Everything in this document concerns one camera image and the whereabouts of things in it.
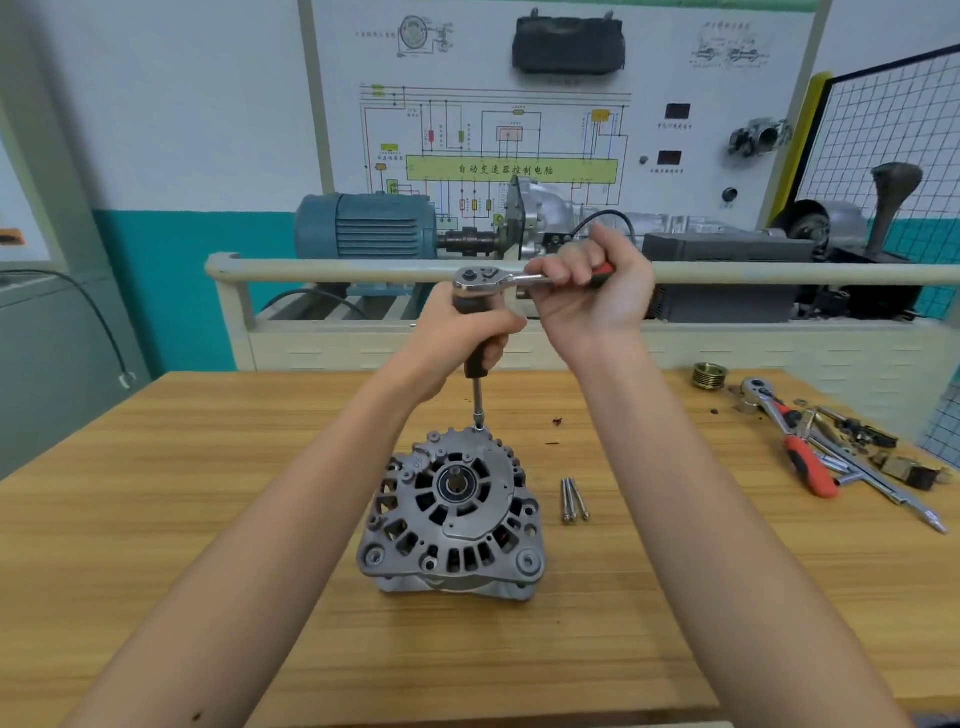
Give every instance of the red ratchet handle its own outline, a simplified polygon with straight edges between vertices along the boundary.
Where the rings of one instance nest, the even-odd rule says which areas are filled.
[[[590,288],[599,288],[606,283],[610,276],[616,273],[616,268],[607,260],[593,269],[593,278],[590,279]]]
[[[786,447],[786,454],[789,455],[790,462],[793,463],[800,480],[814,496],[832,498],[840,495],[840,487],[836,480],[809,443],[796,435],[787,435],[783,440],[783,446]]]

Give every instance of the screwdriver handle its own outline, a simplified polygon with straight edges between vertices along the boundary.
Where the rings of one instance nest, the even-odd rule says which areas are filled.
[[[465,299],[454,296],[453,307],[465,315],[470,313],[483,313],[491,309],[491,302],[489,296],[481,296],[475,299]],[[489,343],[490,339],[481,342],[480,345],[473,350],[469,359],[464,362],[464,375],[467,379],[480,379],[489,373],[483,368],[483,353]]]
[[[783,440],[783,446],[786,447],[786,454],[790,457],[790,462],[793,463],[793,468],[800,476],[800,480],[814,496],[832,498],[840,495],[840,487],[833,479],[833,475],[806,440],[801,440],[796,435],[787,435]]]

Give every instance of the circuit diagram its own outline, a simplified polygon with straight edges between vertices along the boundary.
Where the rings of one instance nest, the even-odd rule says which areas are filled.
[[[761,68],[770,59],[770,39],[749,21],[704,23],[697,48],[690,52],[694,68]]]
[[[571,202],[619,204],[629,93],[362,85],[371,193],[429,195],[438,225],[493,230],[527,175]]]
[[[428,17],[407,15],[396,32],[396,56],[432,55],[446,53],[453,43],[453,23],[434,23]]]

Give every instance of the metal grid fence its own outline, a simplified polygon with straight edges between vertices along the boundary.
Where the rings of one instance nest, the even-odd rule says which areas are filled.
[[[919,165],[924,180],[885,249],[918,263],[960,262],[960,46],[828,81],[796,199],[846,200],[876,215],[870,170]],[[942,319],[955,289],[926,288],[918,312]]]

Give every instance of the alternator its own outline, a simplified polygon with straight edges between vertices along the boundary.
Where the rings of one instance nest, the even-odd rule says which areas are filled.
[[[540,505],[510,448],[487,429],[431,432],[391,458],[357,566],[384,592],[526,600],[546,569]]]

